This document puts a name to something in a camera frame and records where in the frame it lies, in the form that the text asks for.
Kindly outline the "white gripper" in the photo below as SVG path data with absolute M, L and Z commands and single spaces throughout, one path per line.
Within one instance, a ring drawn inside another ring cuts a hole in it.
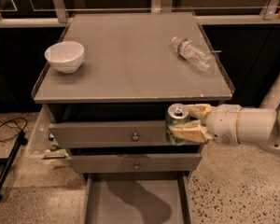
M 217 144 L 235 146 L 238 144 L 236 128 L 241 111 L 239 105 L 210 104 L 186 105 L 189 114 L 199 120 L 177 124 L 171 127 L 171 133 L 190 142 L 204 143 L 212 140 Z

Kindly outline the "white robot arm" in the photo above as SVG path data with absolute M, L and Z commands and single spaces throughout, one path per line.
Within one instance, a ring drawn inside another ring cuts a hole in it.
M 168 140 L 176 146 L 212 140 L 225 146 L 253 145 L 280 155 L 280 74 L 259 108 L 173 104 L 166 126 Z

